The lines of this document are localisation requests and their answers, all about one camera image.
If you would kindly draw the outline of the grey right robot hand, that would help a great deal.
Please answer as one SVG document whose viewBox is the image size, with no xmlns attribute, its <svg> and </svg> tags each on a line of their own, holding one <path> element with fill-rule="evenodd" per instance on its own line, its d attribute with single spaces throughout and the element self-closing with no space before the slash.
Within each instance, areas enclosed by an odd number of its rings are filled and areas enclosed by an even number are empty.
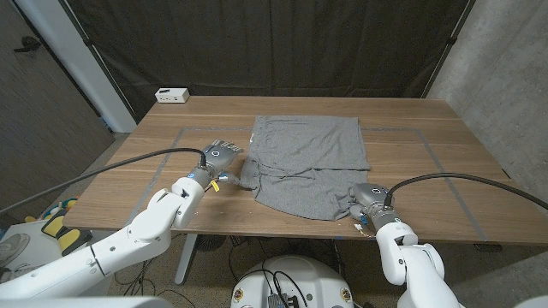
<svg viewBox="0 0 548 308">
<path fill-rule="evenodd" d="M 385 205 L 388 191 L 376 184 L 360 183 L 349 189 L 349 215 L 376 233 L 384 225 L 400 222 L 391 205 Z"/>
</svg>

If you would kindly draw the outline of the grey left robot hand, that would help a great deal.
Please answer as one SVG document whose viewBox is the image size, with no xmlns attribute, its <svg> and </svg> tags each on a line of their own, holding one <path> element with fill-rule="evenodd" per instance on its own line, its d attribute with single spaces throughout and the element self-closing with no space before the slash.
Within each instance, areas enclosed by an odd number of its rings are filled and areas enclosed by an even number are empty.
<svg viewBox="0 0 548 308">
<path fill-rule="evenodd" d="M 230 141 L 217 139 L 207 145 L 199 158 L 196 167 L 192 168 L 187 178 L 198 182 L 203 188 L 221 175 L 244 150 Z"/>
</svg>

